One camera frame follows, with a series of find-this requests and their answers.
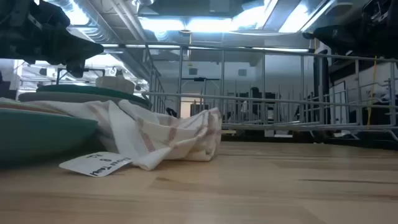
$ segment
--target dish towel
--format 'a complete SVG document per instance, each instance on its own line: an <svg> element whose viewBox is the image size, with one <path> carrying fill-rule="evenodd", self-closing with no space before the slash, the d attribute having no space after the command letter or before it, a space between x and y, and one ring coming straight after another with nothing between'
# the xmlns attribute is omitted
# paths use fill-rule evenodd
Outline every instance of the dish towel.
<svg viewBox="0 0 398 224"><path fill-rule="evenodd" d="M134 166L154 169L164 159L210 161L221 141L221 115L217 108L187 119L148 111L121 100L87 103L32 101L25 104L94 119L99 140L111 152L130 157Z"/></svg>

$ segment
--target wooden surface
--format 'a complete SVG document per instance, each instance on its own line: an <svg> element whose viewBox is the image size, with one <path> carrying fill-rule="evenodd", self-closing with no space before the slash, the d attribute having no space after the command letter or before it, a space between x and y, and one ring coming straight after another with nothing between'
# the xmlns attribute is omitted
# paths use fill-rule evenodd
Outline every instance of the wooden surface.
<svg viewBox="0 0 398 224"><path fill-rule="evenodd" d="M398 222L398 152L223 142L211 162L87 177L46 164L2 170L0 223Z"/></svg>

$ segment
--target stack of plates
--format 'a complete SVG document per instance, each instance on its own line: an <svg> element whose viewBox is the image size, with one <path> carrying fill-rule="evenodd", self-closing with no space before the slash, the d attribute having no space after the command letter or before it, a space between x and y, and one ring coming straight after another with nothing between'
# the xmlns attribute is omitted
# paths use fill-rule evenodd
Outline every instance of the stack of plates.
<svg viewBox="0 0 398 224"><path fill-rule="evenodd" d="M73 149L93 135L97 121L38 106L0 102L0 161L40 159Z"/></svg>
<svg viewBox="0 0 398 224"><path fill-rule="evenodd" d="M48 85L37 89L36 93L23 93L19 95L21 102L28 101L61 101L70 103L85 103L89 101L113 101L129 100L134 105L150 109L149 100L138 96L123 93L117 90L93 86L78 85Z"/></svg>

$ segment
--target metal rack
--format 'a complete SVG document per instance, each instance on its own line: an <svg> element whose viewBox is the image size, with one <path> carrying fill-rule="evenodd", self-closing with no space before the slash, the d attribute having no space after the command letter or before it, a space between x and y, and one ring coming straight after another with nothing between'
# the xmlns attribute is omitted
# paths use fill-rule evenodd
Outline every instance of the metal rack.
<svg viewBox="0 0 398 224"><path fill-rule="evenodd" d="M117 48L142 48L141 45L113 45L107 46L107 48L117 49ZM177 98L176 111L180 114L181 102L183 97L187 98L199 98L200 101L193 101L192 103L203 105L204 102L210 102L210 106L217 106L221 114L223 115L223 128L224 129L251 129L251 130L297 130L297 131L313 131L313 130L363 130L363 131L383 131L392 133L395 139L395 134L391 131L396 129L396 86L395 82L391 80L396 80L395 78L395 68L394 63L398 60L390 60L384 58L366 58L366 57L351 57L342 55L325 55L325 54L312 54L304 52L281 52L277 50L261 50L261 49L251 49L242 47L222 47L222 46L212 46L212 45L190 45L190 44L177 44L177 43L163 43L163 42L147 42L145 44L145 49L151 64L150 73L150 91L143 93L143 95L149 96L154 107L152 110L158 113L164 113L166 108L167 98L173 97ZM150 56L150 49L179 49L180 50L180 60L179 60L179 73L178 73L178 83L176 86L176 93L165 93L162 84L160 83L160 73L153 66L152 57ZM221 74L220 74L220 91L214 95L205 94L185 94L182 92L182 63L183 63L183 50L218 50L221 51ZM238 92L236 89L233 91L234 96L226 96L224 89L224 73L225 73L225 52L238 51L238 52L254 52L262 53L262 82L261 82L261 94L262 98L253 98L252 95L248 97L237 97ZM293 100L290 97L281 98L280 93L275 92L275 98L266 98L266 68L265 68L265 55L296 55L300 57L300 89L298 94L300 100ZM324 87L319 85L318 92L319 96L312 97L308 96L308 88L304 84L304 57L314 57L314 60L318 58L341 58L355 61L355 76L356 76L356 88L346 89L340 92L334 92L332 94L323 94ZM359 84L359 61L378 61L378 62L388 62L391 66L391 76L390 79L386 80L386 84L371 83L368 85L361 86ZM323 83L322 75L319 76L320 83ZM361 99L361 89L369 85L380 85L389 88L389 101L388 105L372 105L368 101L380 101L377 98L370 98L367 100ZM346 97L349 91L357 92L357 99L355 101L347 103L336 103L336 97L341 97L344 92ZM247 103L248 111L242 111L243 102ZM257 115L253 115L252 108L257 108ZM298 108L298 113L294 114L291 111L292 108ZM347 123L331 121L331 114L334 118L337 114L342 114L342 108L354 109L356 111L356 121L352 122L348 119ZM366 125L363 124L363 108L368 110L377 108L383 108L388 110L389 124L383 125Z"/></svg>

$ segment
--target yellow cable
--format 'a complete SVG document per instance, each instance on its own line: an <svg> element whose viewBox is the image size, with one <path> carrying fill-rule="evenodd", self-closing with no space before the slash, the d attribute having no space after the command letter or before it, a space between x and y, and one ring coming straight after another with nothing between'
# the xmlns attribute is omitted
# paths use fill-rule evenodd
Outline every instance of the yellow cable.
<svg viewBox="0 0 398 224"><path fill-rule="evenodd" d="M376 82L376 76L377 76L377 61L376 61L376 59L377 59L377 56L374 56L373 83ZM374 86L375 86L375 84L372 85L371 98L373 97ZM372 108L368 107L368 123L366 125L368 127L368 129L369 129L369 126L371 125L371 115L372 115Z"/></svg>

